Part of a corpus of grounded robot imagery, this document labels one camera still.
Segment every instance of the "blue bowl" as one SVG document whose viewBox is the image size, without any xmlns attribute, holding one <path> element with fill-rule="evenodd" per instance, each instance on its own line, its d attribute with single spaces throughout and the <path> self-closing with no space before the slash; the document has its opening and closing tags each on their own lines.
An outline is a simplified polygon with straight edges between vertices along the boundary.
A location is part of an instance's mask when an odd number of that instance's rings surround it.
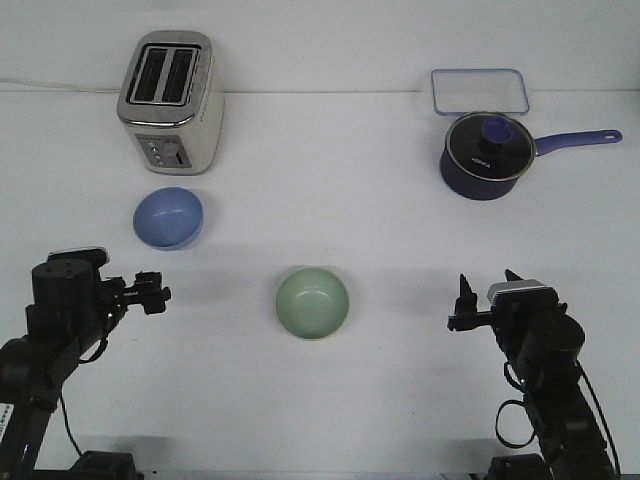
<svg viewBox="0 0 640 480">
<path fill-rule="evenodd" d="M 167 187 L 147 195 L 133 215 L 140 240 L 160 250 L 177 250 L 189 244 L 202 228 L 202 203 L 180 187 Z"/>
</svg>

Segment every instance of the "container lid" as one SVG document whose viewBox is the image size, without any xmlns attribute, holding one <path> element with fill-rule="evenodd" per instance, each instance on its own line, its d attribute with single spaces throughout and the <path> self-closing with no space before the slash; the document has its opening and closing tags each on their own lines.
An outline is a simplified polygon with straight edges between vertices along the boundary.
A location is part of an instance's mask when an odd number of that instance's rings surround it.
<svg viewBox="0 0 640 480">
<path fill-rule="evenodd" d="M 436 69 L 431 72 L 431 90 L 438 115 L 477 111 L 524 115 L 529 111 L 522 74 L 511 68 Z"/>
<path fill-rule="evenodd" d="M 519 177 L 535 158 L 535 142 L 527 129 L 493 112 L 474 112 L 456 120 L 446 148 L 464 171 L 490 181 Z"/>
</svg>

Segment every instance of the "white wall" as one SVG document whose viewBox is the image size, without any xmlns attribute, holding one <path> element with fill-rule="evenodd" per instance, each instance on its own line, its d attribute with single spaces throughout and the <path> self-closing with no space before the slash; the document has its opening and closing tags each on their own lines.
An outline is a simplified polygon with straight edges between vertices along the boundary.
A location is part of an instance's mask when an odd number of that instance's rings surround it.
<svg viewBox="0 0 640 480">
<path fill-rule="evenodd" d="M 437 67 L 496 66 L 532 90 L 640 88 L 637 0 L 4 0 L 0 12 L 5 77 L 118 87 L 142 35 L 182 28 L 214 41 L 227 91 L 420 90 Z"/>
</svg>

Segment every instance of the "pot lid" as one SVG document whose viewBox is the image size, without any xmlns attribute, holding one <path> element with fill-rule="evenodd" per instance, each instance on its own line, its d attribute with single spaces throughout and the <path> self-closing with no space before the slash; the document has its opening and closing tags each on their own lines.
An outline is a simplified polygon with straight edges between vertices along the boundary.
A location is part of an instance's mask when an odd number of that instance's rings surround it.
<svg viewBox="0 0 640 480">
<path fill-rule="evenodd" d="M 465 172 L 494 181 L 519 177 L 536 155 L 535 142 L 527 129 L 493 112 L 460 117 L 447 133 L 445 148 Z"/>
</svg>

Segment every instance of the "green bowl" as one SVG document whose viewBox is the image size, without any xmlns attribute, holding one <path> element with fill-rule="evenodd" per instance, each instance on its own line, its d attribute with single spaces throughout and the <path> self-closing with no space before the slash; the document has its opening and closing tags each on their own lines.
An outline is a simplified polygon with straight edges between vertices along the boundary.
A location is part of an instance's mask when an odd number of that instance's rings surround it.
<svg viewBox="0 0 640 480">
<path fill-rule="evenodd" d="M 301 338 L 323 338 L 335 332 L 348 311 L 347 289 L 322 268 L 303 268 L 289 275 L 276 295 L 280 323 Z"/>
</svg>

